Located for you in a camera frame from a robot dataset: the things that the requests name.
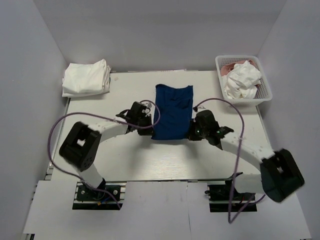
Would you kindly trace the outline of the blue Mickey print t-shirt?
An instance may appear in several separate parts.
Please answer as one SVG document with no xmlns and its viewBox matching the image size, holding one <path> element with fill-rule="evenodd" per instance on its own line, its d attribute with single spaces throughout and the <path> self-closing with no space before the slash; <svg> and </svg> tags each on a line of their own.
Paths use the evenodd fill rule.
<svg viewBox="0 0 320 240">
<path fill-rule="evenodd" d="M 192 85 L 173 88 L 164 84 L 155 86 L 153 140 L 169 141 L 185 139 L 190 127 L 193 111 L 194 90 Z"/>
</svg>

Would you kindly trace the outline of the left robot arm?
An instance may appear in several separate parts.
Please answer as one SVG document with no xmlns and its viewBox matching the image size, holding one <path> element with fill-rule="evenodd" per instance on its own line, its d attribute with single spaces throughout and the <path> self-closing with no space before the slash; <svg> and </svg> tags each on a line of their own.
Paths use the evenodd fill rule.
<svg viewBox="0 0 320 240">
<path fill-rule="evenodd" d="M 111 119 L 87 125 L 78 121 L 71 128 L 59 149 L 59 155 L 76 170 L 94 199 L 99 200 L 106 193 L 106 181 L 94 165 L 100 143 L 134 131 L 140 136 L 152 136 L 154 129 L 150 110 L 150 103 L 135 101 L 130 109 L 116 115 L 124 122 Z"/>
</svg>

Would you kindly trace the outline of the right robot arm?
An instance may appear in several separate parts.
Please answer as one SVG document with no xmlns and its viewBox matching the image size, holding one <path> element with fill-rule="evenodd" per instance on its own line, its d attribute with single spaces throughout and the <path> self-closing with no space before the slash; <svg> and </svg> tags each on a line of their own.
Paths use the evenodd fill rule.
<svg viewBox="0 0 320 240">
<path fill-rule="evenodd" d="M 219 126 L 210 110 L 203 110 L 190 121 L 187 138 L 207 140 L 212 146 L 236 155 L 258 170 L 258 174 L 234 173 L 226 180 L 226 195 L 236 200 L 244 193 L 263 194 L 281 203 L 305 184 L 292 154 L 287 149 L 274 151 L 269 147 L 245 142 L 227 126 Z"/>
</svg>

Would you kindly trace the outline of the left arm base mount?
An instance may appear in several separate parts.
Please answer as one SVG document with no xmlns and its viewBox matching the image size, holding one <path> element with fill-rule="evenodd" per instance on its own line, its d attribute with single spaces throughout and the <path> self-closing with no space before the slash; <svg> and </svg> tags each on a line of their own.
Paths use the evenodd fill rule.
<svg viewBox="0 0 320 240">
<path fill-rule="evenodd" d="M 122 207 L 125 199 L 126 184 L 107 182 L 105 190 L 113 195 Z M 93 191 L 81 182 L 78 182 L 75 188 L 74 200 L 72 204 L 73 210 L 90 210 L 90 211 L 119 211 L 117 203 L 105 192 Z"/>
</svg>

